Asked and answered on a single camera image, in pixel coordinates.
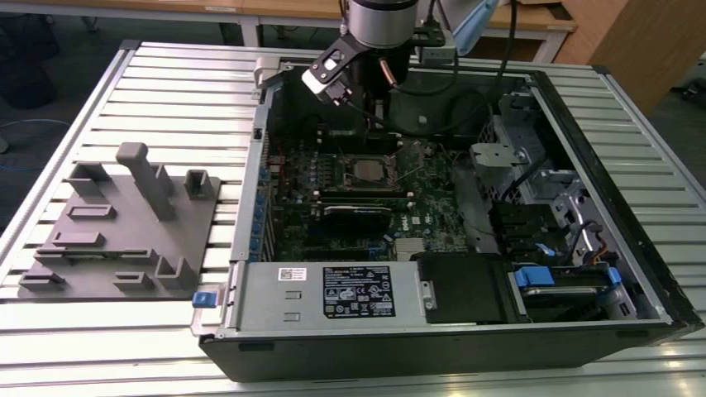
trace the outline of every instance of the blue tab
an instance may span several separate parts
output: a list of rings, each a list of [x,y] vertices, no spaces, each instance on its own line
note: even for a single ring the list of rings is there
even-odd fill
[[[191,299],[191,305],[197,309],[213,309],[217,307],[217,297],[215,292],[197,292]]]
[[[557,256],[557,252],[549,248],[545,244],[541,244],[541,243],[537,243],[536,244],[540,249],[544,251],[544,254],[548,255],[548,256]]]
[[[621,273],[614,267],[608,268],[608,278],[610,279],[610,283],[613,285],[622,283]]]
[[[518,287],[554,285],[550,268],[546,266],[526,266],[516,271]]]
[[[516,271],[516,282],[518,283],[518,287],[526,287],[528,284],[530,284],[530,281],[528,281],[528,276],[525,275],[525,272],[522,269]]]

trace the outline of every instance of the gray bracket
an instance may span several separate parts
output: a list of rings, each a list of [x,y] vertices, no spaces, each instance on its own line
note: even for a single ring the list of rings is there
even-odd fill
[[[269,80],[279,74],[279,65],[279,56],[258,57],[258,60],[255,61],[255,70],[253,70],[253,78],[258,89],[267,88],[271,85]]]
[[[502,143],[477,143],[472,146],[474,167],[485,185],[496,185],[506,179],[513,167],[521,160],[512,146]]]

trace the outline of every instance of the wooden table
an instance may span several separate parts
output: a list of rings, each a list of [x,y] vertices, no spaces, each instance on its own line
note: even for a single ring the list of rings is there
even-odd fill
[[[0,0],[0,12],[31,12],[83,17],[122,17],[194,22],[238,23],[245,45],[259,47],[262,26],[338,28],[338,0]],[[496,11],[484,36],[508,37],[510,6]],[[520,39],[542,41],[536,62],[552,62],[573,21],[557,20],[546,7],[520,6]]]

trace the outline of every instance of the motherboard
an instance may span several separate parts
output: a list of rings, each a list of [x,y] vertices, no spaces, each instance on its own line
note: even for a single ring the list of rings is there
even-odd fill
[[[305,140],[273,145],[277,261],[408,261],[424,251],[468,251],[450,174],[460,154],[442,144],[401,138],[386,155]]]

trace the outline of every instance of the motherboard chip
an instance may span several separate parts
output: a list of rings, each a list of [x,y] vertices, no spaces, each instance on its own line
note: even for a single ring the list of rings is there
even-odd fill
[[[366,156],[345,161],[345,186],[355,191],[396,189],[396,160],[385,156]]]
[[[353,174],[362,179],[382,182],[385,178],[385,165],[378,160],[360,160],[353,165]]]

